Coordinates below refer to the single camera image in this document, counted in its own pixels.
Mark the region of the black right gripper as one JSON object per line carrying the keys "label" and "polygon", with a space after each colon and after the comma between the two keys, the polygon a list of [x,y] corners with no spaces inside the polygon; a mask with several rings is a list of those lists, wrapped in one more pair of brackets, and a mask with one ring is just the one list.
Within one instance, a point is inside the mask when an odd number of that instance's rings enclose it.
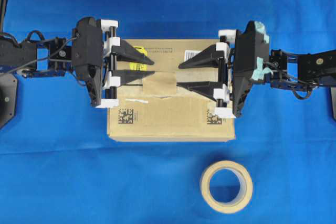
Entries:
{"label": "black right gripper", "polygon": [[238,118],[252,86],[264,84],[265,75],[270,74],[270,68],[264,66],[269,59],[269,36],[263,23],[249,21],[244,32],[222,29],[218,31],[218,37],[220,42],[181,63],[178,68],[219,68],[222,61],[231,74],[230,82],[178,82],[177,86],[213,101],[222,100],[223,103],[214,109],[219,118]]}

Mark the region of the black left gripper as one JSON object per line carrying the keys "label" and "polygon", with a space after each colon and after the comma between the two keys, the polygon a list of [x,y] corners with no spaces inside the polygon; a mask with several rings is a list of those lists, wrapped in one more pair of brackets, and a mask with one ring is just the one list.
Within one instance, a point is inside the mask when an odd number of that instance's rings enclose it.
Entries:
{"label": "black left gripper", "polygon": [[71,66],[77,79],[86,84],[91,106],[95,108],[119,105],[117,99],[102,99],[102,88],[120,87],[155,74],[154,71],[113,70],[108,72],[107,79],[102,84],[103,57],[110,58],[112,65],[115,61],[154,64],[154,61],[120,37],[108,38],[103,43],[103,33],[113,28],[118,28],[118,21],[85,17],[72,30],[75,40],[71,47]]}

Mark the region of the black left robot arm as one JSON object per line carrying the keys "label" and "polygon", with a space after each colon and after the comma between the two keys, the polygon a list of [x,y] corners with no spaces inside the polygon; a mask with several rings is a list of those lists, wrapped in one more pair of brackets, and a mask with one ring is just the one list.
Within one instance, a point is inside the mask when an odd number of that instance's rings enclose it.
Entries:
{"label": "black left robot arm", "polygon": [[87,88],[95,108],[118,106],[117,88],[154,74],[154,71],[117,69],[117,62],[153,65],[154,62],[116,36],[116,20],[85,17],[77,22],[71,38],[46,39],[38,30],[22,42],[1,34],[2,75],[24,78],[63,77],[67,72]]}

